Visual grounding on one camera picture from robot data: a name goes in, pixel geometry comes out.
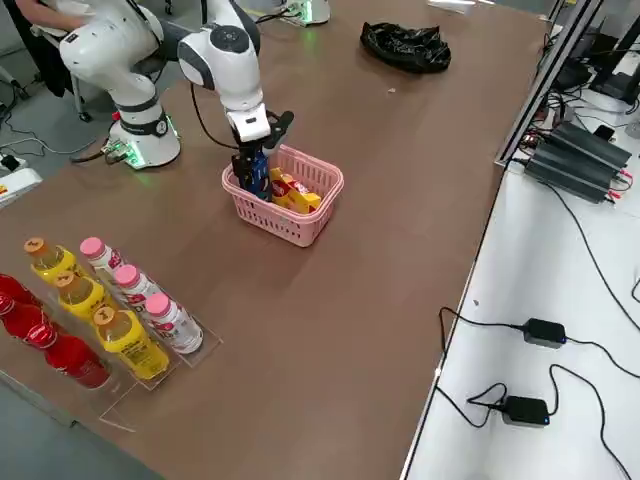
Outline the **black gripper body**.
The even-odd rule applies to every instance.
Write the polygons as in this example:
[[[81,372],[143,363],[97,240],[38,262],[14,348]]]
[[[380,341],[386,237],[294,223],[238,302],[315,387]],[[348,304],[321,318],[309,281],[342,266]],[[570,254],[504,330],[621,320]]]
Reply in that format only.
[[[269,157],[274,151],[274,140],[271,137],[265,137],[253,141],[239,141],[239,153],[246,158],[255,158],[258,153]]]

